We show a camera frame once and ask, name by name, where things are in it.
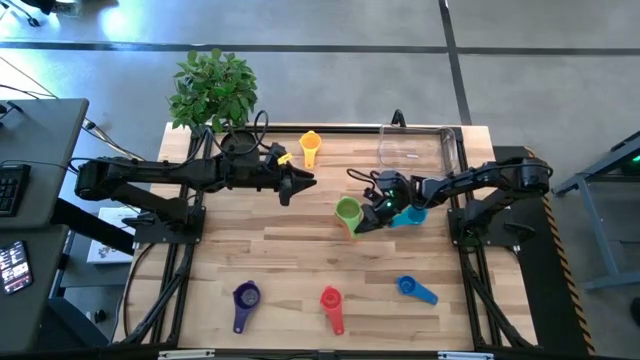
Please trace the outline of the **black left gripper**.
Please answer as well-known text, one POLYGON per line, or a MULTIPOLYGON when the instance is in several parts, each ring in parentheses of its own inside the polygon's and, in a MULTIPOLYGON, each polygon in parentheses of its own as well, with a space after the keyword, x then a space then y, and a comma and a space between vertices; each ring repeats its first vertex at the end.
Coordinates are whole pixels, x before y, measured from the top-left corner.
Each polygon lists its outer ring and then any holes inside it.
POLYGON ((285 165, 278 165, 277 159, 289 153, 284 146, 279 143, 272 143, 269 149, 264 153, 264 159, 261 162, 261 169, 270 177, 270 184, 273 189, 279 193, 279 201, 282 206, 288 206, 292 194, 298 194, 317 184, 315 175, 311 172, 292 166, 292 182, 288 174, 289 162, 285 165))

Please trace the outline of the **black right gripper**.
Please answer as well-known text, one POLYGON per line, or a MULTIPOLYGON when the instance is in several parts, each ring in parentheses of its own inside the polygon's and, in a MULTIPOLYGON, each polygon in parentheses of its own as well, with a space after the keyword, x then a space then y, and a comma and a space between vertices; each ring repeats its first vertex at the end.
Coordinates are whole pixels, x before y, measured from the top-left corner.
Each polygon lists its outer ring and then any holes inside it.
POLYGON ((371 202, 360 206, 361 216, 354 228, 355 234, 378 230, 385 226, 379 215, 396 215, 413 202, 413 188, 409 180, 395 170, 369 173, 374 184, 367 189, 367 199, 371 202))

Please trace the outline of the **green measuring cup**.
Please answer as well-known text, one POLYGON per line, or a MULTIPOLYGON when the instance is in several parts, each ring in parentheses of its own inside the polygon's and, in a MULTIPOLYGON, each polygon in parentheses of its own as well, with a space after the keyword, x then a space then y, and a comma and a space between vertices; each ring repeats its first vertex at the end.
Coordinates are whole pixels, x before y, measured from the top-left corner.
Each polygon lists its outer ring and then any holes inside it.
POLYGON ((360 203, 353 197, 343 196, 334 207, 334 216, 344 230, 349 227, 354 231, 360 221, 360 203))

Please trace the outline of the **yellow measuring cup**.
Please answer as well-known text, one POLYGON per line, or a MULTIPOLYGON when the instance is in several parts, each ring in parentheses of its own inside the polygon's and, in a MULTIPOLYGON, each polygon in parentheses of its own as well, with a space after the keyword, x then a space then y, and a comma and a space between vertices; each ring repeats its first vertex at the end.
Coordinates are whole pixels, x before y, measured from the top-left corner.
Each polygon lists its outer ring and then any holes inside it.
POLYGON ((305 168, 313 169, 315 166, 316 154, 322 145, 320 135, 313 130, 309 130, 300 137, 299 143, 303 150, 305 168))

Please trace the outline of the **teal measuring cup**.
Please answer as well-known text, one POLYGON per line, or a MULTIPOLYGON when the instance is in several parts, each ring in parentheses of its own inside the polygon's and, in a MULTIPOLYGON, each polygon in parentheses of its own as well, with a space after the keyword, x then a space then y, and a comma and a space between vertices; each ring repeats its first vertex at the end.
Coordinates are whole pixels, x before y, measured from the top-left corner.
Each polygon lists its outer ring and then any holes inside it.
POLYGON ((427 209, 408 206, 400 214, 393 217, 390 227, 418 226, 426 221, 427 215, 427 209))

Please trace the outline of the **dark blue measuring cup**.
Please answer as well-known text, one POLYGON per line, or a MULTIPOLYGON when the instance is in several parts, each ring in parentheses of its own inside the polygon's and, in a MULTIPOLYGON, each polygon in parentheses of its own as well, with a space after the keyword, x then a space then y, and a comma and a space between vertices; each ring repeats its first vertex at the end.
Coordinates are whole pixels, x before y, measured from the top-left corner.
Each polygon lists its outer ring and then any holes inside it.
POLYGON ((431 305, 436 305, 438 296, 409 275, 400 276, 396 279, 399 292, 405 296, 411 296, 431 305))

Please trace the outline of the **red measuring cup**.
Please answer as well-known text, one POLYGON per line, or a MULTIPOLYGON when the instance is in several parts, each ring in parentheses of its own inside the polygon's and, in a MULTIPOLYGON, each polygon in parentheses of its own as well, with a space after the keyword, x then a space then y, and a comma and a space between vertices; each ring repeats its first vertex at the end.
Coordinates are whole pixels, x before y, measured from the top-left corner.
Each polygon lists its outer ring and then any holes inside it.
POLYGON ((329 319, 334 334, 343 335, 345 328, 341 293, 332 286, 326 286, 321 294, 320 304, 329 319))

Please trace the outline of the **purple measuring cup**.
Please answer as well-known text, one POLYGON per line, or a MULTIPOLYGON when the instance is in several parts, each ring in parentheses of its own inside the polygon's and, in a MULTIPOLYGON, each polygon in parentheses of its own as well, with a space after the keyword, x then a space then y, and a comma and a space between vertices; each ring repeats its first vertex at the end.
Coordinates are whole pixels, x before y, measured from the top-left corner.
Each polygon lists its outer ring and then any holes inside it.
POLYGON ((261 292, 252 280, 240 284, 233 291, 234 324, 233 331, 236 334, 244 332, 245 325, 251 313, 257 308, 261 300, 261 292))

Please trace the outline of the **clear plastic basket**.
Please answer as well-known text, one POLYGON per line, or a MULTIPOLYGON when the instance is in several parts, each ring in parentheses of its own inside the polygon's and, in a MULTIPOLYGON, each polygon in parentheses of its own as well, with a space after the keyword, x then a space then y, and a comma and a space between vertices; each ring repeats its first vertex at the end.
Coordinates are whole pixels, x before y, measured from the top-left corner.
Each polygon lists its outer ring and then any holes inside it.
POLYGON ((377 148, 378 167, 410 175, 443 179, 461 172, 457 136, 450 127, 382 125, 377 148))

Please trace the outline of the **black plant pot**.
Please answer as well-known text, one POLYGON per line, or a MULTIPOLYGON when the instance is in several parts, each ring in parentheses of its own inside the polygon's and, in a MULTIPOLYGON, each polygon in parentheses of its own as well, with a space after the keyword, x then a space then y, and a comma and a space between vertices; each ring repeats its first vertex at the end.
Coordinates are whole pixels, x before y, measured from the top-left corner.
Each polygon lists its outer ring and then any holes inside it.
POLYGON ((259 150, 256 137, 246 130, 238 130, 228 133, 221 140, 221 152, 232 158, 245 158, 256 160, 259 158, 259 150))

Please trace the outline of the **green leafy plant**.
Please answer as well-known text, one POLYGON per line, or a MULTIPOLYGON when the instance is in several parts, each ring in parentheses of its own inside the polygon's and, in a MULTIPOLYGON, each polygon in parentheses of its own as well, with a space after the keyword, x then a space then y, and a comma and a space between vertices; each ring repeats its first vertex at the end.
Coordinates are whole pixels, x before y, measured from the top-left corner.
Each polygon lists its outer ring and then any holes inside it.
POLYGON ((257 103, 257 76, 248 62, 217 48, 192 50, 174 74, 175 94, 168 98, 174 128, 209 126, 215 132, 241 129, 257 103))

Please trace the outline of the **black hazard-striped floor mat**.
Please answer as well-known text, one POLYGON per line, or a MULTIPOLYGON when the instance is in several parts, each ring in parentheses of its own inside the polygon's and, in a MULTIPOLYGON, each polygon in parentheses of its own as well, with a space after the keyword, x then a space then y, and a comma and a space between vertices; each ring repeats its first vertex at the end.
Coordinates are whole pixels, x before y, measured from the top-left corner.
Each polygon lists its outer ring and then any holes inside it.
POLYGON ((520 200, 511 219, 536 231, 518 253, 489 248, 494 295, 511 323, 547 352, 593 355, 595 345, 547 195, 520 200))

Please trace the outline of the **white printed box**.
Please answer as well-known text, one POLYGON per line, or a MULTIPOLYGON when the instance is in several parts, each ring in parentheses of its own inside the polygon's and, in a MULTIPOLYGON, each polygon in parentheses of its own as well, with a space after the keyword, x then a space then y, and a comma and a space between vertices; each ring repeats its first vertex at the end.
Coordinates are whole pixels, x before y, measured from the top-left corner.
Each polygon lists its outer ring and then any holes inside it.
MULTIPOLYGON (((134 235, 135 229, 123 222, 125 218, 134 218, 137 216, 136 208, 119 207, 106 208, 103 207, 98 213, 98 218, 114 225, 125 232, 134 235)), ((104 264, 123 264, 130 263, 133 256, 121 251, 110 248, 99 241, 92 240, 87 254, 86 262, 94 265, 104 264)))

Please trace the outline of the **blue-grey metal stand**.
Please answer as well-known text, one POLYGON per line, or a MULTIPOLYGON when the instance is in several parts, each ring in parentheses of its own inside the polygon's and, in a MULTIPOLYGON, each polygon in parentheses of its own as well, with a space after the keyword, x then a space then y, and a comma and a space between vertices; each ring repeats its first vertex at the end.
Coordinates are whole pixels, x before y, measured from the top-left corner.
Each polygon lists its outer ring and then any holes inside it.
POLYGON ((640 130, 611 147, 602 159, 576 172, 552 189, 556 197, 564 197, 573 190, 579 192, 603 258, 606 274, 585 282, 584 288, 596 290, 640 284, 640 270, 623 271, 618 264, 618 257, 614 254, 614 240, 606 233, 604 218, 598 211, 591 191, 591 185, 597 183, 640 185, 640 130))

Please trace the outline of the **grey desk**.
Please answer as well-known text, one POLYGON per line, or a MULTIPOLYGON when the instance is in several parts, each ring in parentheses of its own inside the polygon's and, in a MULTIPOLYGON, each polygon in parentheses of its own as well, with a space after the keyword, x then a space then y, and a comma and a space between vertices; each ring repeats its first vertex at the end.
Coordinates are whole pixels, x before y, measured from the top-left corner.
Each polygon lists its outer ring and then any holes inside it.
POLYGON ((0 279, 0 353, 24 352, 34 343, 68 234, 65 225, 0 231, 0 251, 24 245, 32 283, 7 295, 0 279))
POLYGON ((88 107, 84 98, 7 102, 0 116, 0 166, 27 164, 31 171, 17 215, 0 217, 0 229, 50 222, 88 107))

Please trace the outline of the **black keyboard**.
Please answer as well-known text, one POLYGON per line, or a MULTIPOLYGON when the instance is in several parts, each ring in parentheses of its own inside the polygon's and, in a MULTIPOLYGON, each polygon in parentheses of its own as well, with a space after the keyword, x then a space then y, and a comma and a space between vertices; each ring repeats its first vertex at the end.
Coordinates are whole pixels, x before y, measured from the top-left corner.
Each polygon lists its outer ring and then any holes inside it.
POLYGON ((31 166, 0 166, 0 217, 15 217, 29 184, 31 166))

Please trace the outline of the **black smartphone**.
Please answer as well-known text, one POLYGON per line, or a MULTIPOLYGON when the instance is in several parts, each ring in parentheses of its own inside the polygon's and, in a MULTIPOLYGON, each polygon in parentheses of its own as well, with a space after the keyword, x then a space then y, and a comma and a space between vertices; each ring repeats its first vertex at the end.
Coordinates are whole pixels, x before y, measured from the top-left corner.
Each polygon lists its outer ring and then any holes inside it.
POLYGON ((17 240, 0 247, 0 277, 2 290, 6 295, 12 295, 32 284, 33 276, 23 241, 17 240))

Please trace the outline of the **black chair base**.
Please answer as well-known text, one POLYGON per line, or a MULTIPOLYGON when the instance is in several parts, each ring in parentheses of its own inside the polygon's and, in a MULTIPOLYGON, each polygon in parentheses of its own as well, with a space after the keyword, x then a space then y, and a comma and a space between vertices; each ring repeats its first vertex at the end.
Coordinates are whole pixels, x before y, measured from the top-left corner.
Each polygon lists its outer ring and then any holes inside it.
MULTIPOLYGON (((57 4, 57 0, 17 0, 17 1, 20 1, 21 3, 24 3, 29 7, 38 9, 44 15, 50 15, 54 10, 54 6, 57 4)), ((5 9, 8 9, 10 6, 17 8, 18 10, 22 11, 26 15, 27 23, 31 27, 40 26, 40 23, 36 18, 32 17, 28 11, 22 9, 13 0, 0 0, 0 5, 2 5, 5 9)))

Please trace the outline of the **black aluminium table frame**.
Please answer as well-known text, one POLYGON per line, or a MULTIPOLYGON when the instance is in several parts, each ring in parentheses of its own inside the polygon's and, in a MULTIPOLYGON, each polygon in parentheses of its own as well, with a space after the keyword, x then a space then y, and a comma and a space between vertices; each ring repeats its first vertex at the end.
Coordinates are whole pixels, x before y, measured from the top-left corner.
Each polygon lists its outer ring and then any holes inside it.
POLYGON ((270 190, 222 190, 204 199, 206 220, 188 279, 177 344, 215 350, 469 350, 472 320, 445 207, 420 226, 385 228, 350 240, 334 216, 364 184, 348 170, 379 169, 375 126, 323 127, 317 184, 281 206, 270 190), (409 275, 438 296, 402 295, 409 275), (233 331, 233 291, 252 280, 261 300, 242 334, 233 331), (335 335, 320 304, 342 295, 345 332, 335 335))

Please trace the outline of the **white table bracket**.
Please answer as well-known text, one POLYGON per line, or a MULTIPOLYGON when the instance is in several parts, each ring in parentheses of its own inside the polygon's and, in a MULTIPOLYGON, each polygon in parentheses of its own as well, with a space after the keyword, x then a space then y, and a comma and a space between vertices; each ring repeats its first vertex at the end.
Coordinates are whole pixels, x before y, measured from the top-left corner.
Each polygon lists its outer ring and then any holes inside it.
POLYGON ((457 352, 457 351, 439 351, 438 360, 495 360, 491 353, 482 352, 457 352))
POLYGON ((160 351, 157 360, 210 360, 215 356, 214 349, 174 349, 160 351))

